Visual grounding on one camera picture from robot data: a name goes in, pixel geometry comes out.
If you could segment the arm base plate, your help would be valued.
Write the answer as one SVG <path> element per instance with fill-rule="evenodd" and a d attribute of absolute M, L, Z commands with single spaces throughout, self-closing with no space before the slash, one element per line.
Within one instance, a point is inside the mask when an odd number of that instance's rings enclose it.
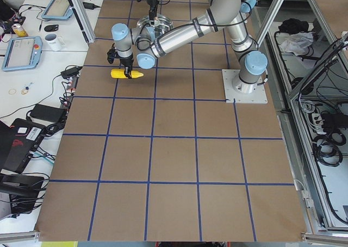
<path fill-rule="evenodd" d="M 223 86 L 225 91 L 225 100 L 227 103 L 242 104 L 267 104 L 262 77 L 259 76 L 258 81 L 253 84 L 246 84 L 239 78 L 240 70 L 222 70 Z"/>

